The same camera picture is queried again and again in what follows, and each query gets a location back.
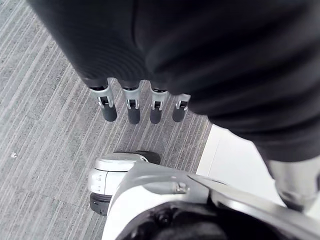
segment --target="gray striped carpet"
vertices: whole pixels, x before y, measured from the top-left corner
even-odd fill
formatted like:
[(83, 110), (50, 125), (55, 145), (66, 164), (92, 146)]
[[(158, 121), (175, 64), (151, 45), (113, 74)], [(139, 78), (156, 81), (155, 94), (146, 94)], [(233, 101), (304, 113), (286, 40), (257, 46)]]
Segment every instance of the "gray striped carpet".
[(131, 125), (112, 83), (118, 112), (105, 122), (97, 102), (23, 0), (0, 2), (0, 239), (101, 239), (105, 218), (89, 208), (95, 158), (151, 150), (161, 164), (196, 171), (210, 124), (190, 112), (172, 121), (173, 98), (158, 125), (149, 121), (143, 82), (141, 122)]

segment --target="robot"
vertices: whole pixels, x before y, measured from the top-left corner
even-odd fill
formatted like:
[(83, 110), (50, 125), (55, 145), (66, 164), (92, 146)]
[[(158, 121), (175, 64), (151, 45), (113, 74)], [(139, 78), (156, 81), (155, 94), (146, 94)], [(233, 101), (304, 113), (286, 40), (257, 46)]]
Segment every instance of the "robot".
[(107, 216), (102, 240), (320, 239), (320, 222), (302, 212), (159, 163), (148, 151), (95, 161), (88, 189)]

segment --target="black fabric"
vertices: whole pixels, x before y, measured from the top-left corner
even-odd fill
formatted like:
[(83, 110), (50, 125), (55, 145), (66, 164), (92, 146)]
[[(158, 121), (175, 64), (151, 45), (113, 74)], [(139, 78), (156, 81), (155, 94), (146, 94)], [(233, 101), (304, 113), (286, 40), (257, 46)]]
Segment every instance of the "black fabric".
[(265, 160), (320, 155), (318, 0), (29, 2), (89, 87), (151, 79)]
[(132, 39), (132, 0), (29, 0), (81, 79), (90, 88), (108, 77), (150, 79)]
[(139, 0), (135, 42), (189, 109), (264, 159), (320, 154), (320, 2)]

